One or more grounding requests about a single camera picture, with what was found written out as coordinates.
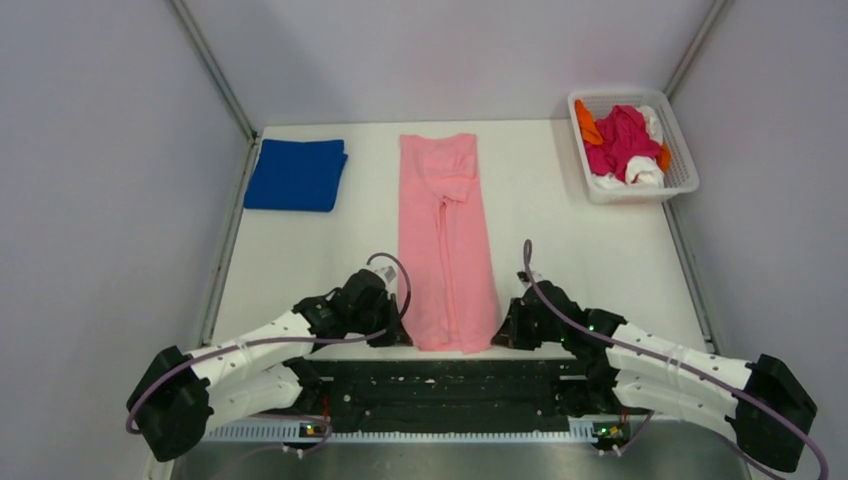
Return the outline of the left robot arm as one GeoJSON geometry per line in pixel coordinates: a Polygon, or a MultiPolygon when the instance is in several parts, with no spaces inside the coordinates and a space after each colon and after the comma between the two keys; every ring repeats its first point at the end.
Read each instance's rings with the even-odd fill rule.
{"type": "Polygon", "coordinates": [[[161,350],[127,400],[126,431],[167,462],[230,422],[273,409],[314,410],[320,379],[306,358],[323,347],[388,337],[404,311],[390,291],[397,277],[408,276],[400,267],[362,268],[246,334],[188,352],[161,350]]]}

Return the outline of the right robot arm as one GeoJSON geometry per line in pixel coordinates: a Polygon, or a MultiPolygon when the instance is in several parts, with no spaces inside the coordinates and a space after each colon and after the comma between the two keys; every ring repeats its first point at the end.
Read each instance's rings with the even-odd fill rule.
{"type": "Polygon", "coordinates": [[[649,410],[684,420],[784,473],[797,470],[818,413],[776,357],[746,361],[676,344],[616,313],[584,309],[549,281],[511,300],[492,342],[518,350],[558,343],[586,362],[586,397],[594,409],[649,410]]]}

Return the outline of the folded blue t shirt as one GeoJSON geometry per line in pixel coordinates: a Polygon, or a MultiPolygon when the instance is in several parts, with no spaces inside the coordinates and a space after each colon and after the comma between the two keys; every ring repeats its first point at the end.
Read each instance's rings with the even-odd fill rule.
{"type": "Polygon", "coordinates": [[[328,213],[335,207],[347,159],[342,139],[266,139],[261,143],[243,207],[328,213]]]}

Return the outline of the white plastic basket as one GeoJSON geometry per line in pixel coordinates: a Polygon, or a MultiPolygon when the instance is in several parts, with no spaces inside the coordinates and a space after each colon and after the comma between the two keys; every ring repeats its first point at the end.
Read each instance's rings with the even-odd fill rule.
{"type": "Polygon", "coordinates": [[[595,204],[624,204],[663,202],[672,197],[691,193],[699,186],[699,177],[695,170],[689,149],[681,133],[675,115],[666,95],[650,89],[584,89],[572,92],[568,97],[573,130],[578,142],[578,153],[587,185],[590,201],[595,204]],[[663,155],[660,165],[665,171],[664,186],[625,187],[605,190],[595,184],[589,170],[583,141],[576,119],[574,102],[581,99],[595,120],[605,118],[615,105],[629,105],[644,109],[644,114],[656,115],[663,143],[663,155]]]}

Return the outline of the light pink t shirt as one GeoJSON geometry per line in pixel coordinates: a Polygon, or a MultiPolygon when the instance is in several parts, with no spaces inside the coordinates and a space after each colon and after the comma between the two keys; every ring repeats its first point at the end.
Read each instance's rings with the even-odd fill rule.
{"type": "Polygon", "coordinates": [[[477,138],[403,135],[399,146],[398,253],[411,286],[403,325],[423,351],[486,350],[500,312],[477,138]]]}

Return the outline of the magenta t shirt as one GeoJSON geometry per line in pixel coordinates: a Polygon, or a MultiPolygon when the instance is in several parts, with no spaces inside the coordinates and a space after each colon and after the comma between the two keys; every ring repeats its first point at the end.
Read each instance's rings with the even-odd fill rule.
{"type": "Polygon", "coordinates": [[[662,144],[650,137],[645,118],[636,108],[615,105],[605,118],[595,123],[603,136],[603,144],[593,146],[582,140],[593,175],[612,175],[624,181],[627,166],[634,157],[656,161],[661,156],[662,144]]]}

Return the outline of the orange cloth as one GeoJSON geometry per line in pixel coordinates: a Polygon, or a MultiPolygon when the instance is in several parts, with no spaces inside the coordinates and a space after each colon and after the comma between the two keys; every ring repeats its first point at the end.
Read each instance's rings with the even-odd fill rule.
{"type": "Polygon", "coordinates": [[[602,145],[603,136],[597,128],[594,116],[587,109],[584,102],[581,99],[577,99],[574,102],[574,107],[582,140],[593,146],[602,145]]]}

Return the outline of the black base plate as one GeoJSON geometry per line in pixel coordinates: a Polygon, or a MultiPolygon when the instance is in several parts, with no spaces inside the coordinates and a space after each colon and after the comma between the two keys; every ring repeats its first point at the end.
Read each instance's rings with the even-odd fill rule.
{"type": "Polygon", "coordinates": [[[633,419],[578,360],[305,362],[307,384],[285,414],[343,433],[566,432],[579,418],[633,419]]]}

